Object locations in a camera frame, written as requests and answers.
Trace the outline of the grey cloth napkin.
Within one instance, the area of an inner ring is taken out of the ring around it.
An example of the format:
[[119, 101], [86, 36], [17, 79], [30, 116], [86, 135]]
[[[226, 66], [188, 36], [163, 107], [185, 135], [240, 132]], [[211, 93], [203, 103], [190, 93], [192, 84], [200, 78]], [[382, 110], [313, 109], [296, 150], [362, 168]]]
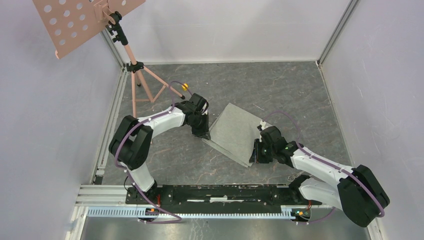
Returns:
[[260, 137], [262, 119], [229, 103], [209, 128], [210, 139], [202, 141], [244, 167], [252, 166], [250, 158], [254, 141]]

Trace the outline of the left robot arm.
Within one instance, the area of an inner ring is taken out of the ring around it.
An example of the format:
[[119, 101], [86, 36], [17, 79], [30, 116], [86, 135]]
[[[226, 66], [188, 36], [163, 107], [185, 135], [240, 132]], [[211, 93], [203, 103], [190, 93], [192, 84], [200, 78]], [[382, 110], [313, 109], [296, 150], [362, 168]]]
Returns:
[[209, 140], [208, 108], [208, 101], [194, 93], [190, 99], [175, 102], [155, 115], [139, 118], [127, 115], [120, 122], [108, 151], [114, 156], [116, 166], [126, 171], [138, 190], [137, 196], [145, 204], [151, 204], [157, 198], [157, 183], [146, 164], [152, 139], [187, 125], [192, 135]]

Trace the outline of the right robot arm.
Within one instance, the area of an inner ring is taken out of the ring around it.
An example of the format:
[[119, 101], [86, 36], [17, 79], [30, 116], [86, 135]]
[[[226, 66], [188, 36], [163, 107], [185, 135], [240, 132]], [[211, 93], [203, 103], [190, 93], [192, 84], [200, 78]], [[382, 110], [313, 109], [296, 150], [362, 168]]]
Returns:
[[306, 172], [290, 185], [289, 199], [295, 204], [317, 201], [344, 212], [360, 227], [385, 215], [390, 198], [370, 168], [340, 164], [315, 154], [296, 141], [286, 141], [276, 126], [257, 126], [250, 161], [268, 164], [277, 161]]

